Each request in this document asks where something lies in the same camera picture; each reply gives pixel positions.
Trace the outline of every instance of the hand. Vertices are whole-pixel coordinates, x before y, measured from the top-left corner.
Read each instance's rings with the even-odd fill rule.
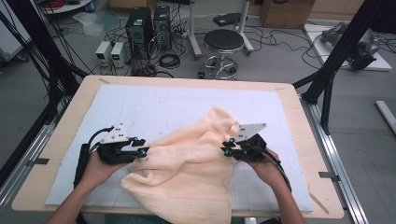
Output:
[[[269,148],[267,148],[267,150],[279,160],[278,155],[273,150]],[[286,184],[277,167],[271,161],[268,161],[268,159],[264,159],[263,161],[247,161],[247,164],[250,165],[257,176],[271,188],[278,184]]]
[[[126,163],[109,165],[102,161],[99,158],[98,153],[95,151],[90,156],[79,185],[93,190],[107,181],[114,172],[118,171],[124,165],[126,165]]]

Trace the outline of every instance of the floor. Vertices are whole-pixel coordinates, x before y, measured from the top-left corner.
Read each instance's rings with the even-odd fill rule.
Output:
[[[118,19],[106,11],[98,11],[98,15],[106,24],[105,29],[118,26]],[[95,51],[103,40],[101,36],[85,36],[79,23],[71,23],[70,14],[64,14],[59,20],[65,29],[70,46],[79,57],[93,71],[94,74],[104,74],[106,71],[97,67]],[[209,29],[218,27],[212,22],[213,16],[201,17],[196,20],[196,33],[200,47],[205,56],[211,52],[203,47],[203,34]],[[260,26],[258,18],[251,17],[247,24]],[[284,82],[293,83],[303,77],[311,75],[320,67],[317,58],[304,55],[306,49],[297,49],[308,46],[308,43],[297,37],[305,37],[301,30],[282,30],[247,27],[247,37],[259,39],[260,31],[264,36],[273,34],[279,45],[262,45],[258,51],[249,56],[245,52],[233,55],[238,62],[238,81],[254,82]],[[255,49],[261,46],[251,41]],[[269,38],[262,40],[270,43]],[[197,78],[200,65],[205,57],[195,60],[190,43],[183,41],[186,52],[180,57],[181,65],[171,72],[177,78]],[[392,66],[396,67],[396,55],[384,50],[380,55]],[[78,67],[88,71],[85,65],[74,56]],[[118,70],[118,74],[128,74],[128,71]],[[337,147],[346,172],[352,182],[367,219],[371,223],[393,223],[396,219],[396,137],[385,122],[375,105],[376,100],[383,100],[390,111],[396,114],[396,72],[352,71],[340,69],[336,75],[332,93],[332,108],[330,114],[330,132]],[[307,86],[297,90],[306,91]],[[48,98],[43,82],[31,63],[21,63],[16,60],[0,67],[0,145],[2,157],[0,165],[12,153],[13,149],[22,140],[27,130],[34,123]],[[9,204],[0,215],[1,223],[42,223],[50,214],[25,213],[13,211]],[[104,223],[103,215],[88,215],[91,223]],[[352,223],[346,215],[340,220],[308,219],[308,223]]]

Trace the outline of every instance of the cloth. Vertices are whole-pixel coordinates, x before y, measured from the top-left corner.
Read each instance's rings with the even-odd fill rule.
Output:
[[[149,144],[147,157],[131,163],[121,186],[169,222],[230,223],[227,181],[234,160],[220,148],[238,128],[232,115],[214,107],[196,124]]]

